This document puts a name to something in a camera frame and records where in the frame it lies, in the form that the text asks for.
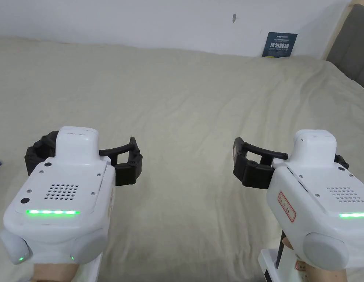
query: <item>bed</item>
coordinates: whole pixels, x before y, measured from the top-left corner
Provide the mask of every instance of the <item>bed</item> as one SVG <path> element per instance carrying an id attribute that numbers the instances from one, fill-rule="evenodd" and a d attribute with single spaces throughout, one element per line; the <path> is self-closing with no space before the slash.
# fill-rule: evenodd
<path id="1" fill-rule="evenodd" d="M 92 127 L 100 148 L 135 136 L 144 155 L 136 185 L 117 188 L 99 282 L 263 281 L 257 256 L 281 230 L 265 191 L 232 174 L 235 137 L 290 152 L 297 130 L 329 130 L 364 182 L 364 83 L 330 54 L 333 63 L 0 39 L 0 230 L 27 178 L 26 148 L 64 125 Z M 94 267 L 74 281 L 90 282 Z M 31 271 L 0 244 L 0 282 Z M 364 269 L 349 280 L 364 281 Z"/>

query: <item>ventilation holes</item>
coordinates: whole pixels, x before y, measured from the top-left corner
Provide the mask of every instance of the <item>ventilation holes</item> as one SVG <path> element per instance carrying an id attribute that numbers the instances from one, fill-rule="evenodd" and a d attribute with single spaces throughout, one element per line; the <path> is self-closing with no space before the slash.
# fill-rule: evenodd
<path id="1" fill-rule="evenodd" d="M 78 184 L 52 184 L 50 188 L 48 188 L 47 190 L 47 194 L 44 197 L 45 200 L 68 200 L 69 198 L 63 198 L 63 197 L 69 197 L 70 193 L 76 193 L 77 189 L 78 189 L 79 185 Z"/>
<path id="2" fill-rule="evenodd" d="M 354 193 L 351 187 L 326 187 L 330 191 L 330 195 L 333 195 L 340 203 L 364 203 L 361 197 Z"/>

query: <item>upholstered headboard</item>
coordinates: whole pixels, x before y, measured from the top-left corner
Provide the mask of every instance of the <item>upholstered headboard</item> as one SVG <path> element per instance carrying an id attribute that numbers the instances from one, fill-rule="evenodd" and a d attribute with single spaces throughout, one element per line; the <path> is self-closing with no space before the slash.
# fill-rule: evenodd
<path id="1" fill-rule="evenodd" d="M 364 87 L 364 6 L 356 4 L 346 18 L 327 61 Z"/>

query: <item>green led indicator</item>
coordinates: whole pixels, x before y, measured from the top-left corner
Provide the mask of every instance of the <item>green led indicator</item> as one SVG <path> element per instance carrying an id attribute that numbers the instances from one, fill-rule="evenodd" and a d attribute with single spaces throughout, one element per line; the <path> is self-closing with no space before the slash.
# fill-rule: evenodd
<path id="1" fill-rule="evenodd" d="M 38 210 L 29 209 L 26 211 L 27 214 L 79 214 L 76 210 Z"/>
<path id="2" fill-rule="evenodd" d="M 344 217 L 344 218 L 364 217 L 364 213 L 340 214 L 339 217 Z"/>

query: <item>black button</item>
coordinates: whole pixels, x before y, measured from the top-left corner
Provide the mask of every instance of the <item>black button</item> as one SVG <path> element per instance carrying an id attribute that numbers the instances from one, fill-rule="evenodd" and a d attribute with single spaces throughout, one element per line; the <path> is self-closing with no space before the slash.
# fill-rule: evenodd
<path id="1" fill-rule="evenodd" d="M 30 199 L 29 198 L 22 198 L 21 199 L 21 201 L 20 201 L 20 203 L 22 203 L 22 204 L 26 204 L 27 202 L 29 202 L 30 201 Z"/>

